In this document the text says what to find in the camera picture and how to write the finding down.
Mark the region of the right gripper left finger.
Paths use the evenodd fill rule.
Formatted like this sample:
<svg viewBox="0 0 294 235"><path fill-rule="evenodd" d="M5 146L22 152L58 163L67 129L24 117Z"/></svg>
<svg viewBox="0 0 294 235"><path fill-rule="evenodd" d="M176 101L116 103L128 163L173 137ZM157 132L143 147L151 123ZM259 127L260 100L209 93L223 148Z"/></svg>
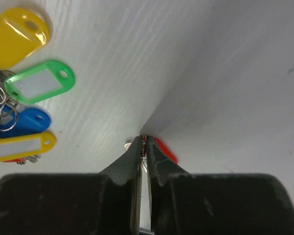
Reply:
<svg viewBox="0 0 294 235"><path fill-rule="evenodd" d="M141 206L141 136L100 172L107 176L102 197L103 218L118 233L138 233Z"/></svg>

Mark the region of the key with red tag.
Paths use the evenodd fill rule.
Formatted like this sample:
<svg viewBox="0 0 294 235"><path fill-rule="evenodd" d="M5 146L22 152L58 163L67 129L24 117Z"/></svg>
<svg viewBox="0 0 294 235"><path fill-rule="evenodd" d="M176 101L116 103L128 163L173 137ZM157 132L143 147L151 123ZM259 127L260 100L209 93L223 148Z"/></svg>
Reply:
<svg viewBox="0 0 294 235"><path fill-rule="evenodd" d="M168 157L170 158L173 162L175 162L176 164L178 164L178 158L171 152L171 150L158 138L155 138L156 143L158 144L158 146L160 147L160 150ZM127 151L129 149L129 147L132 144L132 140L127 141L124 144L124 148Z"/></svg>

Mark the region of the keyring bunch with colourful tags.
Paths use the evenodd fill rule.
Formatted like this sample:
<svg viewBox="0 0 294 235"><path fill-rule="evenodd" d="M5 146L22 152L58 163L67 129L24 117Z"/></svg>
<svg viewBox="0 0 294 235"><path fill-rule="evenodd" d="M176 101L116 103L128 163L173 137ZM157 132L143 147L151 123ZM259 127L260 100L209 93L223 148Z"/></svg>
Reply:
<svg viewBox="0 0 294 235"><path fill-rule="evenodd" d="M40 17L42 17L51 28L50 35L52 36L52 26L48 22L47 16L43 11L37 10L34 8L25 7L30 10L35 11ZM13 72L11 68L7 70L0 70L0 132L4 132L7 130L12 129L16 122L18 121L18 114L25 108L25 107L37 107L36 103L34 104L22 104L15 101L11 98L4 88L4 81L11 75L14 75L18 72ZM18 158L10 161L5 161L4 163L16 163L19 165L24 165L27 162L35 163L40 159L41 154L39 155L31 155L24 158Z"/></svg>

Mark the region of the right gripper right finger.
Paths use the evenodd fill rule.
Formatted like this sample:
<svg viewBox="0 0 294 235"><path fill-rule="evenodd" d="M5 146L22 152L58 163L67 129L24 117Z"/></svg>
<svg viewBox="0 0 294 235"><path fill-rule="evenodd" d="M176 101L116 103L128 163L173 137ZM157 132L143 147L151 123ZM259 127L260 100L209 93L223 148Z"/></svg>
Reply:
<svg viewBox="0 0 294 235"><path fill-rule="evenodd" d="M149 211L151 218L151 230L156 232L157 219L161 205L162 189L167 179L172 174L187 174L177 163L170 159L161 150L155 137L147 136L147 177L149 191Z"/></svg>

